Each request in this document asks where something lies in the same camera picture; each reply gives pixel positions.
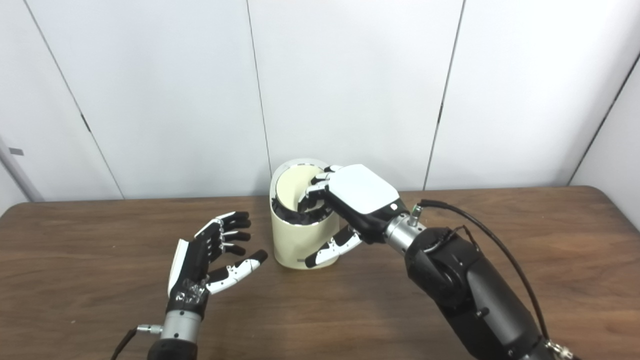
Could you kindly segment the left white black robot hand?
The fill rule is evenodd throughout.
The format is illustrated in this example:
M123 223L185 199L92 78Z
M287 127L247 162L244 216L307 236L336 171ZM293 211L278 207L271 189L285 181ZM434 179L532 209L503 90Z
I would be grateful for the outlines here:
M260 249L246 256L250 214L236 210L210 219L190 240L179 239L167 283L166 312L190 312L203 319L210 296L256 271L269 255Z

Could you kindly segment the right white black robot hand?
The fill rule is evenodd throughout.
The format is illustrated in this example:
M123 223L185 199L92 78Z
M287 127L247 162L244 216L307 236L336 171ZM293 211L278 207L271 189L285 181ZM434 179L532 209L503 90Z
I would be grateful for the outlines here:
M302 213L322 201L346 222L304 264L313 269L331 262L361 243L386 243L386 229L408 210L390 183L363 164L331 165L314 175L298 199Z

